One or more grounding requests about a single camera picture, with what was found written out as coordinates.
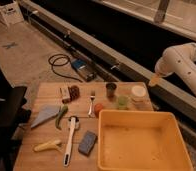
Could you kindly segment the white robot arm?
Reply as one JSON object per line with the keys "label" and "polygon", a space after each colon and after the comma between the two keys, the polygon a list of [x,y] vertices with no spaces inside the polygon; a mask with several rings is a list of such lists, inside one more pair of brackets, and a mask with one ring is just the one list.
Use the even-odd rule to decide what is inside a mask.
{"label": "white robot arm", "polygon": [[162,77],[175,73],[196,95],[196,43],[166,48],[155,64],[155,73],[148,85],[154,87]]}

